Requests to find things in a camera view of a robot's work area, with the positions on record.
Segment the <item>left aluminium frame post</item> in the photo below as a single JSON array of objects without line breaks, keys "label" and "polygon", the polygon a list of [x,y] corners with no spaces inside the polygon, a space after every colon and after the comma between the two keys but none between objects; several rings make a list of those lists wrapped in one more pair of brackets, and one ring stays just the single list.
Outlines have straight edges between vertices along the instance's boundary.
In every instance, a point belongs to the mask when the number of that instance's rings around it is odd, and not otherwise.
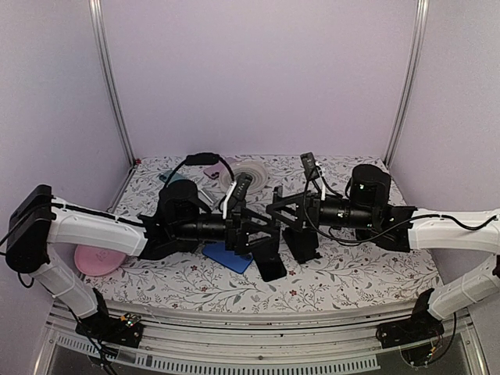
[{"label": "left aluminium frame post", "polygon": [[102,75],[105,82],[106,92],[109,98],[109,104],[111,106],[112,114],[115,120],[118,137],[128,164],[131,167],[134,167],[136,158],[130,140],[130,135],[125,124],[120,97],[113,74],[111,55],[109,53],[109,46],[105,32],[102,2],[99,0],[90,0],[88,2],[88,5],[91,16],[91,25],[95,36],[95,44],[97,47],[98,57],[102,69]]}]

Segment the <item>black clamp phone stand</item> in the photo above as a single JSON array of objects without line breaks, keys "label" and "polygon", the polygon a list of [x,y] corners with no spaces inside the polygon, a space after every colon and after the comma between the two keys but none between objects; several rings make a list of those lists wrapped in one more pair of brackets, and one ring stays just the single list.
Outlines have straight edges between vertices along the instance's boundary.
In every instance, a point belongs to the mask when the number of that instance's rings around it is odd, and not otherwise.
[{"label": "black clamp phone stand", "polygon": [[299,264],[307,263],[314,259],[321,259],[322,255],[318,253],[319,247],[318,234],[310,228],[303,231],[296,231],[286,227],[283,231],[283,239],[288,246],[295,261]]}]

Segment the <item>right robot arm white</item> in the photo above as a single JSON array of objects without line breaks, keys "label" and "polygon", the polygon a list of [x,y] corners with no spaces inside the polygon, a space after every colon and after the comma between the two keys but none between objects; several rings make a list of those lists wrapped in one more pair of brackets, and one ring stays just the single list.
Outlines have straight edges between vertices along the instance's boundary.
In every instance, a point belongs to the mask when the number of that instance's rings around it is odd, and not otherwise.
[{"label": "right robot arm white", "polygon": [[391,176],[377,166],[360,164],[352,170],[347,195],[325,191],[277,195],[267,213],[285,224],[300,242],[313,232],[340,245],[373,243],[383,250],[467,250],[487,258],[461,277],[421,293],[404,334],[421,340],[460,309],[499,291],[499,211],[439,212],[389,202]]}]

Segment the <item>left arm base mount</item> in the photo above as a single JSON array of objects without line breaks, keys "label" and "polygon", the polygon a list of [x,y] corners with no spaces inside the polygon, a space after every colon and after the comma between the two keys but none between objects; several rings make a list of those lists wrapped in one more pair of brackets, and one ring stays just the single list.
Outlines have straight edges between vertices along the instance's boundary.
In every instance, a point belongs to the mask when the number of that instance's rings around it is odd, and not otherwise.
[{"label": "left arm base mount", "polygon": [[87,318],[77,318],[76,333],[97,341],[138,348],[145,328],[141,316],[126,312],[120,317],[112,317],[102,294],[95,288],[93,292],[97,298],[97,312]]}]

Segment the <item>pink phone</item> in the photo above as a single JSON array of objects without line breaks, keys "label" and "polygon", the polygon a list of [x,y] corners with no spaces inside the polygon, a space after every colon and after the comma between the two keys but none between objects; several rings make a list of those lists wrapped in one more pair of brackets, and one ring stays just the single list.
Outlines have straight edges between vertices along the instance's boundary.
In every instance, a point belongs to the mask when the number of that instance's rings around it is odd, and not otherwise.
[{"label": "pink phone", "polygon": [[203,170],[203,173],[209,179],[215,180],[219,178],[222,172],[228,172],[230,179],[234,179],[234,172],[231,168],[231,164],[235,162],[235,159],[225,159],[213,155],[205,156],[204,159],[208,163],[208,166]]}]

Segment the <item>right aluminium frame post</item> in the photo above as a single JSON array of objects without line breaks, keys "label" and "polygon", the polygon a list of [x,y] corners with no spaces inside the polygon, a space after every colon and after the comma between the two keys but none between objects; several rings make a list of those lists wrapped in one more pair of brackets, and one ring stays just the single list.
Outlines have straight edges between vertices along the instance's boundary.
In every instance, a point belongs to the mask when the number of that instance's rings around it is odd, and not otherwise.
[{"label": "right aluminium frame post", "polygon": [[420,56],[423,48],[427,28],[429,6],[429,0],[418,0],[416,2],[416,13],[409,50],[409,60],[405,72],[405,79],[403,82],[398,108],[395,114],[395,121],[391,129],[390,137],[383,158],[384,165],[388,169],[390,169],[394,163],[398,145],[403,133],[405,118],[409,108],[409,103],[411,100],[413,86],[415,83]]}]

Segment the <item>front aluminium rail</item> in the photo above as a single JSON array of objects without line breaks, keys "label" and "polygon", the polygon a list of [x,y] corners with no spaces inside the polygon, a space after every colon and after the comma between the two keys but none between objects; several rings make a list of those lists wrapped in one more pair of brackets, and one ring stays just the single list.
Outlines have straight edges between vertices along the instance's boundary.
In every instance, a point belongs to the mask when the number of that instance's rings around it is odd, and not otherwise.
[{"label": "front aluminium rail", "polygon": [[385,348],[376,329],[409,316],[403,302],[326,312],[226,313],[109,302],[141,316],[137,348],[115,347],[120,374],[490,374],[472,317],[445,321],[437,362],[416,365],[426,341]]}]

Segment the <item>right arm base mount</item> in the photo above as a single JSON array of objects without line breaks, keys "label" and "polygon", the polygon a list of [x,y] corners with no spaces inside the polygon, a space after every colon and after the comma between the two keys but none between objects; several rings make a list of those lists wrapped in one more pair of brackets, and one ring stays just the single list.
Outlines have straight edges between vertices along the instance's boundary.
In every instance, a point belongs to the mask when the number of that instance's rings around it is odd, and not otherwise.
[{"label": "right arm base mount", "polygon": [[393,348],[431,339],[445,332],[441,320],[429,312],[430,295],[433,288],[423,292],[414,305],[409,318],[381,323],[377,326],[376,339],[382,348]]}]

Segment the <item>teal phone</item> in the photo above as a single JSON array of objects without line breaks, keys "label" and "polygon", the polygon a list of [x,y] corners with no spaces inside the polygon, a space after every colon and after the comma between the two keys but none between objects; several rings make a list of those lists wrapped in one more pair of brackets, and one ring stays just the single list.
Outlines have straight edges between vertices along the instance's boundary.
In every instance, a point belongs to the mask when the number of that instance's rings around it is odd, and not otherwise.
[{"label": "teal phone", "polygon": [[173,172],[172,170],[167,170],[165,172],[162,172],[158,175],[159,180],[162,183],[172,183],[177,180],[183,180],[184,176],[179,174],[178,172]]}]

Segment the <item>aluminium frame post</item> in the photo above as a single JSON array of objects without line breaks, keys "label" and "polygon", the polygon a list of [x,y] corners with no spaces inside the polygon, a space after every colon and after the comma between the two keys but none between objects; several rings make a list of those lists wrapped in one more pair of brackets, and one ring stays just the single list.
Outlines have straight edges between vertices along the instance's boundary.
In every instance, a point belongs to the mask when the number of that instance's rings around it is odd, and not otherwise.
[{"label": "aluminium frame post", "polygon": [[130,140],[130,135],[125,124],[120,97],[113,74],[111,55],[109,53],[109,46],[105,32],[102,2],[99,0],[90,0],[88,2],[88,5],[91,16],[91,25],[95,36],[95,44],[97,47],[98,57],[102,69],[102,75],[105,82],[106,92],[109,98],[109,104],[111,106],[112,114],[115,120],[118,137],[128,164],[131,167],[134,167],[136,158]]},{"label": "aluminium frame post", "polygon": [[429,6],[429,0],[418,0],[416,2],[416,13],[409,50],[409,60],[405,72],[405,79],[403,82],[398,108],[395,114],[395,121],[391,129],[390,137],[383,158],[384,165],[388,169],[390,169],[394,163],[398,145],[403,133],[405,118],[409,108],[409,103],[411,100],[413,86],[415,83],[420,56],[423,48],[427,28]]}]

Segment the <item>pink round object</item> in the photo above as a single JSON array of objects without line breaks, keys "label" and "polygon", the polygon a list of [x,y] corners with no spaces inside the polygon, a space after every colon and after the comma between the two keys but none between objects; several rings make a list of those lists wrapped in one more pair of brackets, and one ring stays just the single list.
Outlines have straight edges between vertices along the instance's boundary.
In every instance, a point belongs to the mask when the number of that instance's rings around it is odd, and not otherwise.
[{"label": "pink round object", "polygon": [[121,252],[78,245],[73,256],[77,269],[91,277],[103,277],[117,270],[127,256]]}]

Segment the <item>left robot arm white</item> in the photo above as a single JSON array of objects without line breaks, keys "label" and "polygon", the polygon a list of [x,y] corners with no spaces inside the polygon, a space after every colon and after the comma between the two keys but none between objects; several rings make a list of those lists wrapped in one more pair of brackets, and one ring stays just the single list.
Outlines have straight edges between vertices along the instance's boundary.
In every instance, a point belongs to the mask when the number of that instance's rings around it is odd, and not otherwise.
[{"label": "left robot arm white", "polygon": [[235,181],[216,214],[199,198],[191,180],[176,180],[159,192],[153,216],[137,219],[94,211],[55,197],[48,185],[37,186],[11,215],[2,239],[7,266],[38,281],[65,303],[100,339],[116,333],[97,292],[84,285],[53,249],[54,244],[86,245],[143,260],[161,260],[191,252],[203,242],[222,242],[236,255],[252,255],[265,282],[285,276],[278,254],[275,220],[245,206],[250,180]]}]

